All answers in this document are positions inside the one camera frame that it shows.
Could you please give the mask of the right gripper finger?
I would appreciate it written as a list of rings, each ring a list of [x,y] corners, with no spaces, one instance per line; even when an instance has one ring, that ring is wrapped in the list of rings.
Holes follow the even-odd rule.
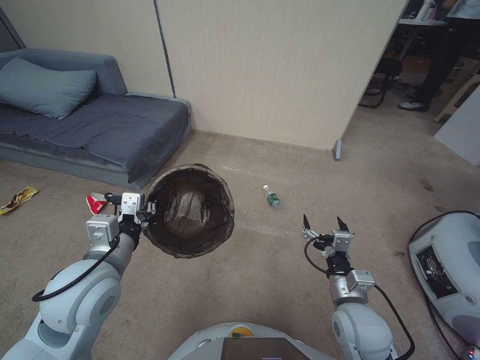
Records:
[[[302,216],[301,236],[305,239],[306,242],[312,241],[313,243],[318,243],[320,240],[320,234],[311,229],[306,214],[303,214]]]
[[[338,223],[338,230],[336,230],[335,238],[337,240],[352,240],[355,233],[350,232],[347,224],[339,217],[336,217]]]

